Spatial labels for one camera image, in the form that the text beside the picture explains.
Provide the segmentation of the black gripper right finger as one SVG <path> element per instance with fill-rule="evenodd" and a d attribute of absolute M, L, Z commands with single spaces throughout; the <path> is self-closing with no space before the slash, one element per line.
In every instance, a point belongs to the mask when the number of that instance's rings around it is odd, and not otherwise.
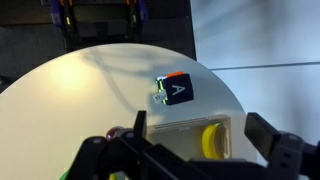
<path fill-rule="evenodd" d="M 270 159 L 274 144 L 281 135 L 277 129 L 255 112 L 247 114 L 244 134 L 265 160 Z"/>

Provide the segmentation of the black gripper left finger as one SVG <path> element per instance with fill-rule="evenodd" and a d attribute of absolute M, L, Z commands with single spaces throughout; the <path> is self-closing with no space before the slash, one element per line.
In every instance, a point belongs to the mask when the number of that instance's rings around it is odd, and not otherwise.
<path fill-rule="evenodd" d="M 133 132 L 136 136 L 145 138 L 147 134 L 147 122 L 146 122 L 147 112 L 140 110 L 137 112 L 135 123 L 133 126 Z"/>

